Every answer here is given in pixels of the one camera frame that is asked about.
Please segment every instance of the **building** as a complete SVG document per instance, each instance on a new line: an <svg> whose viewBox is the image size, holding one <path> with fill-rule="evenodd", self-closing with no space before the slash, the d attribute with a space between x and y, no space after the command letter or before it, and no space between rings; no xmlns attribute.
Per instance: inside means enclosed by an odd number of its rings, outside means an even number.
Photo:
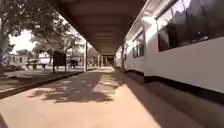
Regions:
<svg viewBox="0 0 224 128"><path fill-rule="evenodd" d="M223 6L221 0L148 1L116 52L116 66L224 93Z"/></svg>
<svg viewBox="0 0 224 128"><path fill-rule="evenodd" d="M25 66L27 63L28 57L26 55L14 55L6 54L3 57L2 64L4 66L14 65L14 66Z"/></svg>

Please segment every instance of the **train window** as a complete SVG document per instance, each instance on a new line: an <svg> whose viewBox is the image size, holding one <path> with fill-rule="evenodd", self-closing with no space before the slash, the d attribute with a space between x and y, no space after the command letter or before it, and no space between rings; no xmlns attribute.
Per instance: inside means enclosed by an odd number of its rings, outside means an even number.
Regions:
<svg viewBox="0 0 224 128"><path fill-rule="evenodd" d="M176 46L176 27L171 10L166 11L157 19L159 51L168 50Z"/></svg>
<svg viewBox="0 0 224 128"><path fill-rule="evenodd" d="M203 9L211 28L209 38L224 36L224 1L223 0L202 0Z"/></svg>
<svg viewBox="0 0 224 128"><path fill-rule="evenodd" d="M133 58L144 56L144 35L143 31L135 38L133 47Z"/></svg>
<svg viewBox="0 0 224 128"><path fill-rule="evenodd" d="M193 43L204 40L208 35L207 24L200 0L183 0L186 8L190 37Z"/></svg>
<svg viewBox="0 0 224 128"><path fill-rule="evenodd" d="M186 12L182 0L177 1L172 7L174 26L176 27L177 46L190 44L189 30L186 18Z"/></svg>

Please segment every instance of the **roof support column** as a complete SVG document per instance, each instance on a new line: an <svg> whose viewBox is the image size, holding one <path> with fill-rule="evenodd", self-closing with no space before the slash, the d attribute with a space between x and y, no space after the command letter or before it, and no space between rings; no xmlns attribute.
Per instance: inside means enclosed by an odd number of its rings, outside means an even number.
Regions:
<svg viewBox="0 0 224 128"><path fill-rule="evenodd" d="M98 53L98 68L100 68L100 54Z"/></svg>
<svg viewBox="0 0 224 128"><path fill-rule="evenodd" d="M85 43L85 51L84 51L84 72L87 71L87 42Z"/></svg>
<svg viewBox="0 0 224 128"><path fill-rule="evenodd" d="M121 47L121 71L124 72L124 44Z"/></svg>
<svg viewBox="0 0 224 128"><path fill-rule="evenodd" d="M103 55L101 55L101 67L104 66L104 63L103 63Z"/></svg>

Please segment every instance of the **support pillar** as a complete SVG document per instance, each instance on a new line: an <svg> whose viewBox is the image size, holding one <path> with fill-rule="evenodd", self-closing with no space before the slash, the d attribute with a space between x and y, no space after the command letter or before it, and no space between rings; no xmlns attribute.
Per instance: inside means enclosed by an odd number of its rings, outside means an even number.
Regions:
<svg viewBox="0 0 224 128"><path fill-rule="evenodd" d="M105 57L105 61L106 61L106 65L108 66L108 60L107 60L107 56Z"/></svg>
<svg viewBox="0 0 224 128"><path fill-rule="evenodd" d="M121 71L124 72L124 45L121 46Z"/></svg>
<svg viewBox="0 0 224 128"><path fill-rule="evenodd" d="M103 64L103 55L101 55L101 67L103 67L104 64Z"/></svg>
<svg viewBox="0 0 224 128"><path fill-rule="evenodd" d="M87 71L87 42L85 43L85 51L84 51L84 72Z"/></svg>
<svg viewBox="0 0 224 128"><path fill-rule="evenodd" d="M100 67L100 54L98 54L98 68Z"/></svg>

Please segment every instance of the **ceiling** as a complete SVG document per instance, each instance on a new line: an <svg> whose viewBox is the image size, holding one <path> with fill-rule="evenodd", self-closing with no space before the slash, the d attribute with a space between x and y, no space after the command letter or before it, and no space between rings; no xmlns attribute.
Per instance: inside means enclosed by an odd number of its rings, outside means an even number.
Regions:
<svg viewBox="0 0 224 128"><path fill-rule="evenodd" d="M48 0L102 55L114 55L145 0Z"/></svg>

